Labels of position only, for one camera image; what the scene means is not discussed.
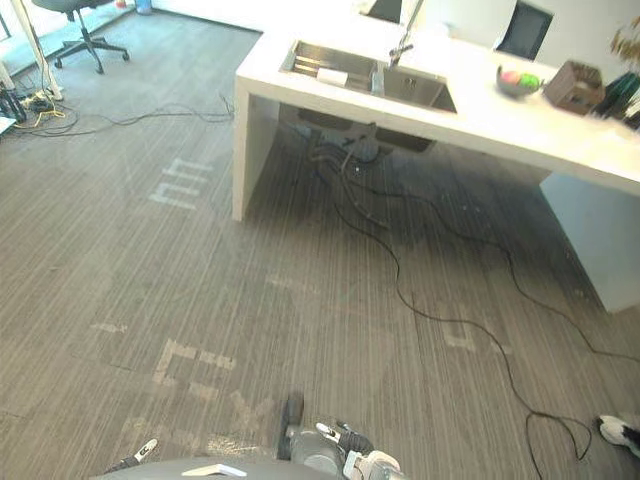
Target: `bowl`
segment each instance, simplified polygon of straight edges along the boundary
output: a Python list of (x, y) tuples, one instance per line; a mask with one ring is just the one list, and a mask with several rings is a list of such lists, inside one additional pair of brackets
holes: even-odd
[(540, 84), (538, 84), (537, 86), (532, 86), (515, 84), (505, 81), (502, 78), (502, 65), (500, 65), (498, 67), (498, 70), (496, 71), (496, 83), (498, 84), (498, 89), (502, 93), (512, 98), (522, 98), (526, 97), (527, 95), (531, 95), (532, 93), (537, 92), (542, 85), (542, 82), (540, 82)]

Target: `countertop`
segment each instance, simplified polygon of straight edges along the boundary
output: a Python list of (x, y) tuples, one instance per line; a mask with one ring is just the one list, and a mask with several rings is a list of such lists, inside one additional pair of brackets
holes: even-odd
[(640, 135), (613, 120), (554, 108), (541, 92), (513, 100), (495, 87), (498, 65), (550, 80), (557, 69), (495, 52), (436, 32), (412, 36), (414, 48), (399, 65), (441, 75), (457, 114), (423, 109), (324, 84), (281, 71), (297, 40), (388, 61), (402, 28), (359, 15), (296, 24), (286, 34), (267, 33), (237, 71), (256, 95), (376, 122), (413, 135), (459, 145), (548, 170), (568, 173), (640, 196)]

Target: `trash can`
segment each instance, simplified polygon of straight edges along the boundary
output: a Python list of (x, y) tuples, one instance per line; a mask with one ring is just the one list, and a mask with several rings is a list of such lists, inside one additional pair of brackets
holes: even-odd
[(136, 0), (136, 10), (140, 15), (151, 13), (151, 0)]

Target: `black cable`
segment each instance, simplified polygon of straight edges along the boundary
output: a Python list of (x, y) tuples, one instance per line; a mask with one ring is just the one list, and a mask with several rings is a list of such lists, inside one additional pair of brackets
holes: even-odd
[[(529, 433), (530, 422), (531, 422), (531, 419), (534, 418), (534, 417), (547, 418), (549, 420), (552, 420), (554, 422), (559, 423), (564, 428), (564, 430), (567, 431), (567, 433), (569, 434), (569, 437), (571, 438), (571, 442), (573, 444), (573, 449), (574, 449), (574, 454), (575, 454), (576, 459), (578, 461), (582, 460), (586, 456), (587, 452), (589, 451), (589, 448), (591, 447), (591, 441), (593, 439), (593, 434), (591, 433), (591, 430), (589, 429), (589, 427), (585, 423), (583, 423), (580, 420), (577, 420), (575, 418), (570, 418), (570, 417), (565, 417), (565, 416), (560, 416), (560, 415), (553, 415), (551, 413), (547, 413), (547, 412), (544, 412), (544, 411), (541, 411), (541, 410), (536, 410), (535, 408), (533, 408), (522, 397), (522, 394), (516, 388), (515, 380), (514, 380), (514, 376), (513, 376), (513, 370), (512, 370), (512, 367), (511, 367), (511, 363), (509, 362), (509, 357), (507, 356), (507, 353), (505, 352), (504, 347), (502, 346), (502, 343), (500, 343), (500, 341), (497, 339), (497, 337), (490, 330), (488, 330), (486, 327), (484, 327), (480, 323), (477, 323), (477, 322), (475, 322), (473, 320), (460, 319), (460, 318), (438, 317), (436, 315), (433, 315), (431, 313), (427, 313), (427, 312), (424, 312), (424, 311), (418, 309), (417, 307), (415, 307), (415, 305), (413, 305), (411, 302), (409, 302), (405, 298), (404, 294), (402, 293), (402, 290), (400, 289), (400, 273), (401, 273), (400, 260), (398, 259), (398, 256), (395, 254), (393, 249), (387, 243), (385, 243), (383, 240), (381, 240), (379, 237), (377, 237), (373, 233), (370, 233), (370, 232), (368, 232), (368, 231), (366, 231), (366, 230), (354, 225), (349, 220), (347, 220), (347, 218), (344, 216), (344, 214), (342, 213), (342, 211), (338, 207), (338, 204), (335, 201), (334, 201), (333, 206), (334, 206), (334, 209), (336, 210), (336, 213), (340, 217), (340, 219), (349, 228), (351, 228), (352, 230), (354, 230), (354, 231), (360, 233), (361, 235), (364, 235), (367, 238), (369, 238), (369, 239), (373, 240), (374, 242), (376, 242), (393, 259), (393, 261), (395, 263), (395, 266), (396, 266), (396, 274), (395, 274), (395, 280), (394, 280), (396, 294), (398, 295), (398, 298), (400, 299), (400, 301), (409, 310), (411, 310), (414, 314), (416, 314), (416, 315), (418, 315), (420, 317), (423, 317), (423, 318), (425, 318), (427, 320), (430, 320), (432, 322), (444, 323), (444, 324), (469, 325), (471, 327), (474, 327), (474, 328), (480, 330), (481, 332), (483, 332), (485, 335), (487, 335), (491, 339), (491, 341), (493, 341), (493, 343), (498, 347), (498, 350), (500, 351), (500, 354), (502, 356), (502, 359), (504, 361), (504, 365), (505, 365), (505, 368), (506, 368), (506, 371), (507, 371), (507, 377), (509, 379), (509, 386), (510, 386), (514, 396), (518, 400), (518, 402), (527, 410), (527, 417), (526, 417), (526, 420), (525, 420), (525, 440), (527, 442), (527, 449), (529, 451), (529, 455), (531, 457), (531, 460), (532, 460), (532, 463), (533, 463), (533, 466), (535, 468), (535, 471), (536, 471), (536, 474), (537, 474), (538, 478), (542, 479), (543, 477), (542, 477), (542, 472), (540, 470), (538, 462), (536, 461), (535, 454), (533, 452), (533, 446), (531, 444), (531, 436), (530, 436), (530, 433)], [(579, 451), (576, 437), (573, 434), (573, 432), (571, 431), (571, 429), (567, 426), (567, 424), (566, 424), (567, 421), (576, 423), (577, 425), (583, 427), (586, 430), (587, 434), (588, 434), (587, 445), (586, 445), (586, 447), (584, 448), (584, 450), (582, 452)]]
[[(64, 125), (60, 125), (60, 126), (54, 126), (54, 127), (47, 127), (47, 128), (34, 128), (34, 129), (23, 129), (22, 131), (14, 131), (13, 133), (17, 134), (17, 135), (33, 135), (36, 137), (44, 137), (44, 138), (56, 138), (56, 137), (74, 137), (74, 136), (82, 136), (82, 135), (91, 135), (94, 133), (99, 133), (99, 132), (103, 132), (105, 130), (108, 130), (109, 128), (112, 128), (114, 126), (118, 126), (118, 127), (128, 127), (130, 125), (134, 125), (142, 120), (145, 120), (147, 118), (158, 118), (158, 117), (197, 117), (200, 120), (202, 120), (203, 122), (206, 123), (211, 123), (211, 124), (218, 124), (218, 123), (225, 123), (228, 121), (231, 121), (231, 119), (233, 118), (233, 110), (231, 109), (231, 107), (227, 104), (227, 111), (231, 112), (231, 113), (210, 113), (210, 112), (200, 112), (200, 111), (196, 111), (194, 109), (192, 109), (191, 107), (188, 107), (186, 105), (182, 105), (182, 104), (178, 104), (178, 103), (171, 103), (171, 104), (167, 104), (164, 105), (162, 107), (157, 108), (156, 110), (143, 114), (143, 115), (139, 115), (139, 116), (135, 116), (135, 117), (129, 117), (129, 118), (125, 118), (122, 120), (113, 120), (109, 117), (106, 117), (104, 115), (99, 115), (99, 114), (91, 114), (91, 115), (84, 115), (84, 117), (98, 117), (101, 118), (103, 120), (106, 120), (107, 122), (109, 122), (110, 125), (106, 125), (104, 127), (101, 128), (96, 128), (96, 129), (92, 129), (92, 130), (84, 130), (84, 131), (80, 131), (80, 132), (72, 132), (71, 130), (73, 129), (73, 127), (75, 127), (75, 125), (79, 122), (80, 120), (80, 115), (72, 108), (67, 107), (67, 106), (63, 106), (63, 105), (59, 105), (62, 109), (64, 110), (69, 110), (71, 112), (74, 113), (75, 118), (72, 122), (64, 124)], [(180, 107), (183, 108), (185, 110), (187, 110), (186, 112), (162, 112), (161, 110), (167, 108), (167, 107)]]
[(345, 156), (344, 161), (342, 162), (342, 164), (340, 165), (340, 182), (342, 184), (342, 188), (344, 190), (344, 192), (347, 194), (347, 197), (349, 198), (349, 201), (351, 202), (351, 205), (353, 206), (353, 208), (356, 209), (356, 211), (362, 215), (366, 220), (369, 220), (370, 222), (373, 222), (374, 224), (376, 224), (377, 226), (384, 228), (385, 230), (389, 229), (389, 225), (386, 222), (383, 222), (382, 220), (378, 220), (371, 212), (369, 212), (356, 198), (355, 194), (353, 193), (353, 191), (351, 190), (351, 186), (350, 183), (347, 179), (347, 165), (349, 165), (349, 160), (351, 160), (351, 158), (353, 157), (353, 149), (355, 147), (356, 143), (353, 144), (351, 150), (349, 151), (349, 153)]
[[(338, 150), (341, 151), (342, 155), (347, 155), (348, 152), (346, 152), (343, 149), (340, 149), (340, 147), (335, 146)], [(326, 159), (326, 155), (322, 156), (321, 160), (325, 161)], [(425, 203), (427, 204), (429, 207), (431, 207), (431, 209), (434, 211), (434, 213), (436, 214), (436, 216), (438, 217), (438, 220), (440, 221), (440, 223), (444, 226), (445, 230), (447, 230), (449, 233), (453, 234), (454, 236), (457, 236), (459, 238), (461, 238), (462, 240), (468, 241), (468, 242), (473, 242), (473, 243), (479, 243), (482, 245), (486, 245), (486, 246), (490, 246), (493, 247), (495, 249), (497, 249), (498, 251), (500, 251), (504, 257), (507, 260), (507, 266), (508, 266), (508, 270), (509, 270), (509, 275), (511, 276), (511, 280), (513, 281), (516, 290), (518, 291), (518, 293), (520, 293), (520, 295), (522, 295), (523, 297), (525, 297), (527, 300), (529, 300), (530, 302), (534, 303), (535, 305), (544, 308), (552, 313), (555, 313), (556, 315), (560, 316), (561, 318), (563, 318), (566, 322), (568, 322), (573, 328), (574, 330), (576, 330), (578, 332), (578, 334), (580, 335), (580, 337), (582, 338), (582, 340), (584, 341), (585, 345), (587, 346), (587, 349), (596, 355), (603, 355), (606, 357), (611, 357), (611, 358), (621, 358), (621, 359), (625, 359), (625, 360), (630, 360), (632, 362), (636, 362), (636, 363), (640, 363), (640, 358), (638, 357), (633, 357), (631, 355), (626, 355), (623, 353), (614, 353), (614, 352), (608, 352), (606, 350), (600, 350), (595, 348), (592, 343), (590, 342), (590, 340), (587, 338), (587, 336), (585, 335), (585, 333), (582, 331), (582, 329), (573, 321), (573, 319), (566, 313), (564, 313), (562, 310), (549, 305), (547, 303), (544, 303), (541, 300), (538, 300), (537, 298), (535, 298), (533, 295), (529, 294), (526, 290), (524, 290), (524, 288), (522, 288), (520, 281), (518, 280), (518, 277), (516, 275), (515, 272), (515, 261), (513, 259), (513, 253), (511, 252), (511, 250), (509, 250), (507, 247), (505, 247), (504, 245), (498, 243), (498, 242), (494, 242), (492, 240), (487, 240), (484, 238), (479, 238), (479, 237), (474, 237), (472, 235), (467, 235), (464, 233), (459, 232), (458, 230), (456, 230), (454, 227), (451, 226), (451, 224), (445, 219), (444, 215), (442, 215), (442, 212), (440, 211), (439, 207), (436, 205), (436, 203), (432, 200), (429, 200), (425, 197), (421, 197), (419, 195), (413, 195), (411, 193), (395, 193), (395, 192), (384, 192), (381, 190), (377, 190), (373, 187), (369, 187), (366, 185), (362, 185), (354, 180), (349, 180), (349, 183), (357, 188), (363, 189), (365, 191), (368, 191), (370, 193), (373, 193), (374, 195), (378, 195), (378, 196), (383, 196), (383, 197), (389, 197), (389, 198), (397, 198), (397, 199), (404, 199), (404, 198), (409, 198), (411, 200), (417, 201), (417, 202), (421, 202), (421, 203)]]
[[(319, 162), (324, 162), (327, 163), (330, 167), (331, 170), (336, 173), (339, 174), (339, 170), (338, 167), (336, 165), (338, 159), (331, 159), (330, 155), (328, 154), (324, 154), (321, 155), (319, 157), (315, 158), (315, 161), (319, 161)], [(318, 171), (316, 171), (318, 173), (319, 178), (325, 183), (327, 184), (330, 188), (332, 188), (331, 183), (326, 180)], [(505, 254), (505, 257), (508, 260), (508, 264), (509, 264), (509, 271), (511, 274), (511, 277), (514, 281), (514, 284), (517, 286), (518, 291), (521, 294), (524, 294), (526, 298), (530, 299), (530, 300), (536, 300), (534, 303), (536, 304), (541, 304), (540, 306), (546, 306), (546, 307), (550, 307), (550, 309), (553, 309), (552, 311), (554, 312), (559, 312), (562, 313), (561, 311), (559, 311), (558, 309), (555, 309), (555, 307), (551, 307), (548, 306), (546, 304), (544, 304), (543, 302), (538, 301), (537, 299), (535, 299), (535, 297), (531, 297), (531, 295), (527, 294), (522, 287), (520, 287), (520, 284), (518, 283), (517, 277), (515, 275), (515, 267), (514, 267), (514, 261), (513, 261), (513, 254), (511, 253), (510, 250), (508, 250), (507, 248), (505, 248), (504, 246), (496, 243), (496, 242), (492, 242), (492, 241), (488, 241), (488, 240), (484, 240), (484, 239), (479, 239), (476, 237), (472, 237), (469, 235), (465, 235), (462, 234), (460, 232), (458, 232), (456, 229), (454, 229), (453, 227), (451, 227), (451, 225), (444, 219), (442, 213), (440, 212), (440, 210), (438, 209), (438, 207), (435, 205), (434, 202), (422, 198), (422, 197), (418, 197), (415, 195), (411, 195), (411, 194), (399, 194), (399, 193), (386, 193), (386, 192), (380, 192), (378, 190), (375, 190), (371, 187), (367, 187), (364, 185), (361, 185), (357, 182), (354, 182), (353, 180), (350, 180), (352, 185), (355, 185), (359, 188), (368, 190), (374, 194), (377, 195), (384, 195), (384, 196), (388, 196), (388, 197), (393, 197), (393, 198), (410, 198), (413, 200), (419, 200), (421, 202), (427, 203), (429, 206), (431, 206), (433, 208), (433, 210), (436, 212), (436, 215), (438, 216), (438, 218), (442, 221), (443, 225), (445, 226), (445, 228), (450, 232), (455, 234), (456, 236), (459, 236), (465, 240), (469, 240), (469, 241), (474, 241), (474, 242), (480, 242), (486, 245), (490, 245), (493, 246), (497, 249), (499, 249), (503, 254)], [(534, 469), (536, 471), (536, 474), (538, 475), (539, 478), (542, 478), (542, 472), (540, 470), (540, 466), (538, 465), (538, 462), (536, 460), (534, 451), (533, 451), (533, 446), (531, 443), (531, 435), (530, 435), (530, 428), (531, 428), (531, 422), (535, 417), (538, 418), (546, 418), (549, 419), (551, 421), (554, 421), (558, 424), (560, 424), (560, 426), (562, 426), (562, 428), (569, 434), (569, 437), (571, 439), (572, 445), (573, 445), (573, 450), (574, 450), (574, 455), (576, 457), (576, 459), (578, 461), (581, 461), (585, 458), (586, 454), (588, 453), (590, 447), (591, 447), (591, 442), (593, 439), (591, 430), (589, 429), (589, 427), (581, 422), (580, 420), (574, 419), (574, 418), (570, 418), (570, 417), (565, 417), (565, 416), (561, 416), (561, 415), (553, 415), (544, 411), (540, 411), (540, 410), (536, 410), (534, 409), (520, 394), (520, 392), (518, 391), (518, 389), (515, 386), (515, 380), (514, 380), (514, 376), (513, 376), (513, 371), (512, 371), (512, 367), (511, 364), (509, 362), (509, 358), (506, 355), (506, 352), (504, 351), (504, 348), (502, 346), (502, 344), (500, 343), (500, 341), (495, 337), (495, 335), (490, 332), (486, 327), (484, 327), (483, 325), (476, 323), (472, 320), (466, 320), (466, 319), (457, 319), (457, 318), (441, 318), (432, 314), (429, 314), (427, 312), (421, 311), (419, 309), (417, 309), (415, 307), (415, 305), (412, 302), (409, 302), (404, 294), (402, 293), (402, 290), (400, 289), (400, 285), (399, 285), (399, 280), (400, 280), (400, 273), (401, 273), (401, 267), (400, 267), (400, 261), (397, 257), (397, 255), (395, 254), (395, 252), (393, 252), (392, 248), (386, 244), (383, 240), (381, 240), (380, 238), (376, 237), (374, 234), (367, 232), (366, 230), (354, 225), (353, 223), (349, 222), (346, 217), (344, 216), (344, 214), (342, 213), (342, 211), (340, 210), (340, 208), (338, 207), (338, 204), (335, 202), (334, 200), (334, 208), (336, 210), (336, 213), (338, 214), (338, 216), (340, 217), (340, 219), (350, 228), (352, 228), (353, 230), (357, 231), (358, 233), (365, 235), (366, 237), (370, 238), (371, 240), (375, 241), (376, 243), (378, 243), (378, 245), (380, 245), (394, 260), (394, 263), (396, 265), (396, 277), (395, 277), (395, 288), (396, 288), (396, 293), (398, 295), (398, 297), (400, 298), (400, 300), (402, 301), (402, 303), (409, 308), (415, 315), (417, 316), (421, 316), (423, 318), (426, 318), (428, 320), (437, 322), (437, 323), (456, 323), (456, 324), (464, 324), (464, 325), (470, 325), (472, 327), (475, 327), (479, 330), (481, 330), (483, 333), (485, 333), (493, 342), (495, 345), (497, 345), (501, 355), (502, 355), (502, 359), (504, 361), (505, 364), (505, 368), (507, 370), (507, 375), (509, 378), (509, 385), (510, 388), (512, 390), (512, 392), (514, 393), (514, 396), (516, 397), (516, 399), (519, 401), (519, 403), (528, 411), (527, 416), (525, 418), (525, 440), (527, 443), (527, 449), (529, 451), (529, 455), (532, 461), (532, 464), (534, 466)], [(566, 320), (569, 320), (570, 323), (572, 324), (572, 326), (577, 329), (580, 333), (581, 336), (583, 337), (584, 340), (586, 339), (586, 336), (584, 335), (584, 333), (580, 330), (580, 328), (573, 322), (571, 321), (568, 316), (566, 316), (566, 314), (564, 314), (565, 316), (563, 318), (565, 318)], [(618, 357), (618, 358), (624, 358), (624, 359), (630, 359), (633, 361), (638, 361), (638, 359), (636, 359), (635, 357), (630, 357), (627, 355), (622, 355), (622, 354), (615, 354), (615, 353), (611, 353), (611, 352), (604, 352), (598, 349), (593, 348), (593, 346), (586, 341), (585, 342), (589, 347), (590, 350), (594, 353), (598, 353), (598, 354), (604, 354), (607, 356), (612, 356), (612, 357)], [(579, 426), (581, 426), (582, 428), (584, 428), (588, 434), (588, 441), (587, 441), (587, 445), (584, 447), (584, 449), (582, 451), (580, 451), (577, 441), (576, 441), (576, 437), (573, 434), (573, 432), (571, 431), (571, 429), (569, 428), (569, 426), (567, 425), (567, 422), (572, 422), (575, 423)]]
[[(284, 125), (286, 125), (287, 128), (292, 130), (294, 133), (296, 133), (301, 139), (303, 139), (307, 143), (309, 142), (309, 138), (304, 133), (299, 131), (294, 124), (286, 123)], [(355, 140), (349, 142), (348, 145), (352, 145), (354, 144), (354, 142)], [(338, 164), (338, 166), (340, 165), (340, 161), (338, 161), (336, 157), (343, 157), (344, 155), (347, 154), (347, 150), (331, 142), (318, 144), (317, 146), (315, 146), (314, 152), (334, 154), (335, 157), (332, 157), (331, 160), (335, 161)], [(383, 158), (385, 158), (390, 152), (391, 152), (390, 149), (378, 148), (378, 152), (376, 153), (376, 156), (371, 160), (365, 160), (364, 158), (360, 158), (357, 155), (355, 155), (355, 153), (352, 153), (351, 158), (358, 164), (367, 166), (367, 165), (377, 164), (379, 160), (382, 160)]]

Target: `desk leg panel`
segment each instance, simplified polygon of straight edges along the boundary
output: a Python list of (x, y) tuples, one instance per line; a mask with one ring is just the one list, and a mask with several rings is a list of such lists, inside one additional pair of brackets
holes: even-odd
[(233, 219), (242, 221), (278, 129), (280, 104), (252, 95), (236, 78)]
[(558, 173), (540, 188), (604, 307), (640, 305), (640, 197)]

